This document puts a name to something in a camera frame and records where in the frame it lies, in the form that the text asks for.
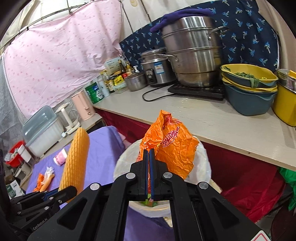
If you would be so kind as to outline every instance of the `palm tree patterned fabric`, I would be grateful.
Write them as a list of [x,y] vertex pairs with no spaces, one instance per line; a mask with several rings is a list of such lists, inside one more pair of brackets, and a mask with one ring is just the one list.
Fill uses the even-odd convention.
[[[278,66],[278,36],[258,13],[253,0],[209,1],[186,7],[209,8],[216,27],[227,26],[229,30],[221,36],[224,64],[253,64],[274,71]],[[120,46],[132,64],[141,66],[141,53],[154,46],[164,47],[161,32],[151,33],[150,28],[160,23],[161,18],[147,24],[120,42]]]

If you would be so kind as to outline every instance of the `purple cloth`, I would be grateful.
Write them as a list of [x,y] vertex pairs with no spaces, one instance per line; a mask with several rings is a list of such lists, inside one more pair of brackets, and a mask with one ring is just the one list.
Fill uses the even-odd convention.
[[157,32],[158,30],[160,30],[161,28],[177,21],[178,19],[180,18],[183,18],[183,17],[190,17],[190,16],[213,16],[214,14],[212,13],[212,11],[208,8],[206,9],[202,9],[202,8],[199,8],[199,9],[195,9],[195,8],[192,8],[192,9],[183,9],[183,10],[178,10],[178,11],[175,11],[175,12],[171,12],[171,13],[168,13],[168,14],[165,14],[160,23],[153,26],[151,29],[150,29],[150,32],[152,33],[155,33]]
[[[89,134],[90,146],[86,163],[84,188],[91,183],[98,182],[102,185],[113,182],[113,171],[125,146],[114,126],[102,127]],[[60,152],[57,151],[46,157],[34,166],[32,176],[27,188],[27,193],[33,191],[37,184],[38,174],[44,174],[46,167],[53,167],[55,177],[48,190],[59,187],[64,165],[58,166],[53,158]],[[162,218],[147,218],[140,213],[128,208],[125,241],[173,241],[174,233]]]

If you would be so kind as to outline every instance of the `dark red fabric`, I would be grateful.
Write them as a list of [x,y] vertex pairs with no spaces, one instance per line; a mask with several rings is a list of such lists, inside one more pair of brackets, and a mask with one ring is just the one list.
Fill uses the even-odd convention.
[[[97,112],[131,143],[144,137],[150,125],[103,110]],[[222,195],[253,222],[265,216],[279,200],[285,181],[275,165],[203,142],[212,179]]]

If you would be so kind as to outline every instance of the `pink fabric with dots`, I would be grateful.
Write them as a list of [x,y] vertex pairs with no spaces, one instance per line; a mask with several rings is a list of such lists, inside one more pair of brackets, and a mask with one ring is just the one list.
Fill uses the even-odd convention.
[[4,53],[15,101],[30,118],[45,105],[56,106],[121,53],[121,9],[117,0],[86,4],[72,15],[31,27]]

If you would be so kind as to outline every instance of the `stainless steel pot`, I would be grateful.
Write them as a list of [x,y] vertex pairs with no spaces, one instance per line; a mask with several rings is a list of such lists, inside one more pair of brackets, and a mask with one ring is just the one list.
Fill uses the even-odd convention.
[[169,58],[162,56],[166,49],[159,48],[142,53],[142,66],[149,85],[162,85],[175,81],[176,75],[172,70]]
[[210,17],[191,16],[177,20],[162,29],[167,53],[181,84],[190,87],[215,85],[219,82],[224,47],[220,34],[228,28],[215,28]]
[[137,91],[147,86],[147,79],[144,72],[134,73],[124,79],[130,91]]

